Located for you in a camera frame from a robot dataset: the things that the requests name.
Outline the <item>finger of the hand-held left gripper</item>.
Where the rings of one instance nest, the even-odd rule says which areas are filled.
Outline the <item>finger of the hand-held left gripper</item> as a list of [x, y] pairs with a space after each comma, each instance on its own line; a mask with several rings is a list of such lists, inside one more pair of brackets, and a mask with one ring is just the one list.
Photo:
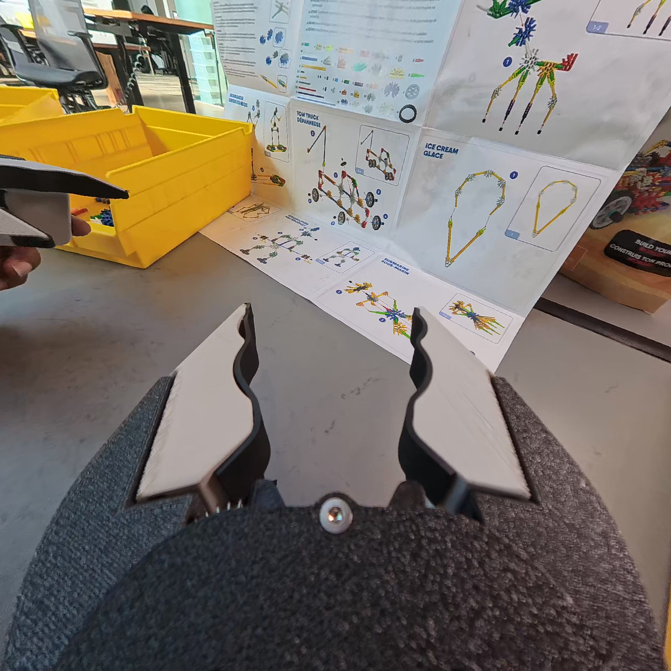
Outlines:
[[1, 189], [63, 193], [104, 199], [129, 199], [129, 192], [83, 172], [1, 156]]
[[72, 238], [71, 199], [66, 193], [3, 190], [1, 246], [53, 248]]

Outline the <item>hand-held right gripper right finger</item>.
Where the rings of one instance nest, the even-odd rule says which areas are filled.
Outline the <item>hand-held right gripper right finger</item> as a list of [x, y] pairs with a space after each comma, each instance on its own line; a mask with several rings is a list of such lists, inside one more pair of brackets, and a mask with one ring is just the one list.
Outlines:
[[425, 307], [412, 314], [415, 392], [398, 442], [406, 480], [431, 507], [478, 513], [477, 495], [531, 500], [517, 441], [491, 371]]

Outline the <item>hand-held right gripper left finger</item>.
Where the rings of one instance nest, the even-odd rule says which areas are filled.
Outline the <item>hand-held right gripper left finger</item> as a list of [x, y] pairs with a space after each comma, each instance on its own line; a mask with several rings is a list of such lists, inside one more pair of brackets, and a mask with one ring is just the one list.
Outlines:
[[195, 495], [206, 514], [247, 503], [270, 462], [251, 388], [258, 367], [254, 312], [243, 303], [170, 375], [137, 502]]

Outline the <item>yellow plastic bin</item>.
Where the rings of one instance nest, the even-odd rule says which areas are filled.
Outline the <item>yellow plastic bin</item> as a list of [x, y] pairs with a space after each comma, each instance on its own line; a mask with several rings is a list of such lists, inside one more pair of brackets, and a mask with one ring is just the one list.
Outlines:
[[64, 116], [58, 91], [52, 88], [1, 86], [1, 125]]
[[129, 193], [104, 205], [71, 195], [91, 232], [59, 246], [147, 268], [246, 198], [251, 191], [249, 123], [136, 106], [1, 126], [1, 153], [105, 180]]

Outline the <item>grey desk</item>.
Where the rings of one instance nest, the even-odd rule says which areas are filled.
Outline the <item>grey desk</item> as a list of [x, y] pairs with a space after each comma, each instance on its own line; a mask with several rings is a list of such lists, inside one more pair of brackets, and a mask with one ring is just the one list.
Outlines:
[[[409, 366], [198, 234], [147, 270], [46, 250], [1, 293], [1, 652], [36, 546], [71, 484], [154, 382], [243, 302], [254, 392], [288, 503], [389, 499]], [[532, 309], [499, 364], [616, 520], [664, 631], [670, 363]]]

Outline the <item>tall wooden desk top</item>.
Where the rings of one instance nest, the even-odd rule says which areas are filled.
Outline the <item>tall wooden desk top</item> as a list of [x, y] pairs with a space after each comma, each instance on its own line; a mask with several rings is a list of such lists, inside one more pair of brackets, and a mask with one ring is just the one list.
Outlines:
[[214, 32], [214, 26], [210, 23], [199, 23], [180, 19], [171, 19], [146, 13], [134, 13], [123, 10], [106, 10], [97, 8], [83, 9], [85, 17], [92, 19], [96, 24], [96, 30], [101, 31], [103, 27], [111, 26], [112, 21], [127, 23], [131, 26], [152, 27], [162, 32], [188, 36], [198, 32]]

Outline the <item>person's left hand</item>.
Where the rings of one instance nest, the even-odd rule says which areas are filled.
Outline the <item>person's left hand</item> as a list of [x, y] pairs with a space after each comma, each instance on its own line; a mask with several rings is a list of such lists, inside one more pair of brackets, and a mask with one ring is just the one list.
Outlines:
[[[91, 232], [89, 223], [71, 215], [71, 238], [79, 238]], [[25, 284], [29, 274], [41, 264], [37, 247], [1, 247], [1, 291]]]

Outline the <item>pile of toy pieces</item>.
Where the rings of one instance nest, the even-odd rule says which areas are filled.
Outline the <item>pile of toy pieces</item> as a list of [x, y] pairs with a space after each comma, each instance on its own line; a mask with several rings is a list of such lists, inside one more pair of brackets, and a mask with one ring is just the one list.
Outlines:
[[109, 228], [115, 226], [111, 201], [106, 198], [96, 197], [88, 199], [84, 203], [74, 204], [71, 206], [71, 214], [82, 220], [98, 223]]

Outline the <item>black mesh office chair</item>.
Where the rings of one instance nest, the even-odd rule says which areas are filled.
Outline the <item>black mesh office chair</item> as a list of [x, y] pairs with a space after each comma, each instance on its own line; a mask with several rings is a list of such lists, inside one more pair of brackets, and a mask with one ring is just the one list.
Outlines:
[[66, 113], [96, 111], [108, 78], [81, 1], [2, 1], [1, 51], [22, 83], [55, 89]]

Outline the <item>black metal pole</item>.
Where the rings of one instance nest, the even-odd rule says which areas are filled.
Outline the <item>black metal pole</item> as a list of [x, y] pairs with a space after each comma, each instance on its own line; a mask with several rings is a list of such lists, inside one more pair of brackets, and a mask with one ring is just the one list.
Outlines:
[[182, 93], [182, 100], [185, 106], [185, 111], [190, 114], [197, 114], [193, 92], [190, 86], [189, 72], [187, 68], [186, 59], [182, 49], [181, 37], [189, 35], [189, 30], [179, 25], [174, 29], [171, 36], [171, 44], [180, 82], [180, 90]]
[[131, 113], [136, 105], [143, 106], [144, 100], [139, 89], [136, 70], [125, 45], [125, 40], [122, 36], [115, 34], [115, 42], [121, 62], [119, 77], [123, 87], [123, 96], [128, 112]]

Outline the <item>gridded glass window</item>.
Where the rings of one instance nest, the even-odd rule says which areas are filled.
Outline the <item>gridded glass window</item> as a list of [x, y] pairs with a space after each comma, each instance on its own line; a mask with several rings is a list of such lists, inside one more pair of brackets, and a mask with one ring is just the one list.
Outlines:
[[173, 4], [176, 19], [210, 26], [181, 36], [180, 41], [195, 101], [222, 107], [227, 86], [215, 44], [211, 2], [173, 1]]

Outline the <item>colourful toy set box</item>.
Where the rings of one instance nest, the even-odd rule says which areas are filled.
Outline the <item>colourful toy set box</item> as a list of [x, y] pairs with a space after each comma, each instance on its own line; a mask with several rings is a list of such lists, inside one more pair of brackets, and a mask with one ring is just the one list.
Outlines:
[[670, 112], [562, 264], [560, 274], [648, 314], [670, 300]]

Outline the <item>toy instruction sheet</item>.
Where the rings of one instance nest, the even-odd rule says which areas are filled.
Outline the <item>toy instruction sheet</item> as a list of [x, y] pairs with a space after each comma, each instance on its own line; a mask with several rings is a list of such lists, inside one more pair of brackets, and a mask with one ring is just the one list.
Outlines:
[[203, 234], [410, 360], [494, 370], [670, 108], [669, 1], [212, 1], [251, 194]]

